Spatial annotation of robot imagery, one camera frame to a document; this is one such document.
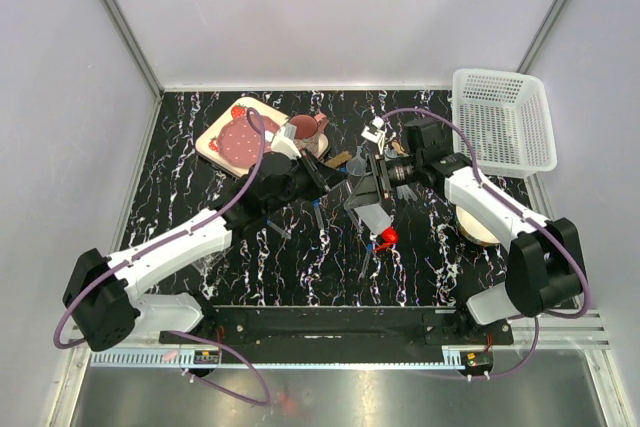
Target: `wooden cutting board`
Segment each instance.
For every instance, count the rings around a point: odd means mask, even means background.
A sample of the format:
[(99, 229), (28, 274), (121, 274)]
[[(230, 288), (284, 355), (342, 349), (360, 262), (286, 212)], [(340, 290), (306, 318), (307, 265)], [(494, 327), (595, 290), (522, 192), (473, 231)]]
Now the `wooden cutting board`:
[[(254, 99), (242, 97), (236, 100), (198, 140), (196, 151), (225, 172), (241, 177), (255, 163), (260, 147), (259, 135), (246, 121), (246, 109), (253, 107), (265, 117), (267, 147), (271, 151), (271, 138), (283, 126), (289, 116), (279, 110)], [(329, 140), (322, 134), (318, 157), (323, 157), (329, 149)]]

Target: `pink plate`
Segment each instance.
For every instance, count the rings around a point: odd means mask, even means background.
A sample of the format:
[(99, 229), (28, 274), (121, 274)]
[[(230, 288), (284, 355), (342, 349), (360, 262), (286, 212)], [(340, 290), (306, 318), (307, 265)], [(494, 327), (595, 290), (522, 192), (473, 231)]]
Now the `pink plate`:
[[(267, 131), (275, 134), (279, 125), (270, 117), (263, 116)], [(231, 120), (220, 129), (218, 135), (219, 154), (231, 165), (241, 169), (248, 169), (256, 163), (260, 150), (260, 135), (251, 128), (247, 117), (242, 115)], [(271, 152), (268, 142), (265, 153)]]

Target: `strawberry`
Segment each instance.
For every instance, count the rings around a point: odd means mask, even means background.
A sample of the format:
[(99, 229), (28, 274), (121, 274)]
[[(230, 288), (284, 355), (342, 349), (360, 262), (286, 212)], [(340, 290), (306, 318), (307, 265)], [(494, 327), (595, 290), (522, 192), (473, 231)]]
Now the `strawberry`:
[(234, 119), (237, 117), (242, 117), (246, 113), (247, 113), (247, 109), (239, 105), (234, 105), (231, 108), (231, 117), (233, 117)]

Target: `robotic arm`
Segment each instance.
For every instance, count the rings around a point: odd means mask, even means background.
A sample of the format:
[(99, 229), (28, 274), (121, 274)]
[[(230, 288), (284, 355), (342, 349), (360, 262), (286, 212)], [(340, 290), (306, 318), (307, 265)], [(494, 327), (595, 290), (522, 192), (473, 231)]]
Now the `robotic arm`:
[[(380, 152), (384, 148), (383, 125), (377, 118), (362, 134), (375, 142)], [(433, 120), (420, 118), (406, 122), (404, 127), (410, 154), (392, 160), (370, 155), (371, 172), (355, 187), (345, 207), (378, 203), (390, 197), (392, 188), (419, 182), (469, 212), (500, 241), (509, 253), (506, 280), (467, 299), (454, 317), (457, 334), (467, 337), (482, 326), (517, 315), (534, 317), (582, 292), (580, 279), (567, 259), (532, 225), (544, 226), (584, 273), (580, 240), (573, 223), (564, 218), (549, 221), (497, 187), (492, 192), (483, 188), (469, 159), (451, 153), (450, 143), (444, 141)], [(483, 174), (481, 179), (492, 185)]]
[(203, 308), (190, 294), (145, 292), (193, 261), (231, 247), (252, 225), (264, 224), (269, 214), (289, 202), (318, 199), (346, 177), (306, 150), (299, 152), (281, 132), (271, 148), (254, 182), (223, 215), (211, 220), (240, 191), (248, 175), (223, 193), (211, 210), (202, 210), (159, 237), (108, 257), (92, 249), (78, 258), (63, 296), (67, 308), (92, 281), (115, 271), (72, 314), (93, 351), (114, 347), (134, 332), (189, 332), (197, 327), (204, 317)]

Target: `black bracket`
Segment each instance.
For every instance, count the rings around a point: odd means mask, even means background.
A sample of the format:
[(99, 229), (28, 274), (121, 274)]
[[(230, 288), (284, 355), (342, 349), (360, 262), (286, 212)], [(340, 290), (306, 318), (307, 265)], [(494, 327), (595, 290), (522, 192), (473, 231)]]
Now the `black bracket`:
[[(62, 297), (66, 307), (91, 282), (109, 270), (107, 261), (97, 249), (91, 249), (78, 257)], [(126, 281), (110, 276), (93, 289), (72, 314), (94, 352), (114, 347), (135, 326), (135, 319), (140, 313), (129, 302), (125, 286)]]

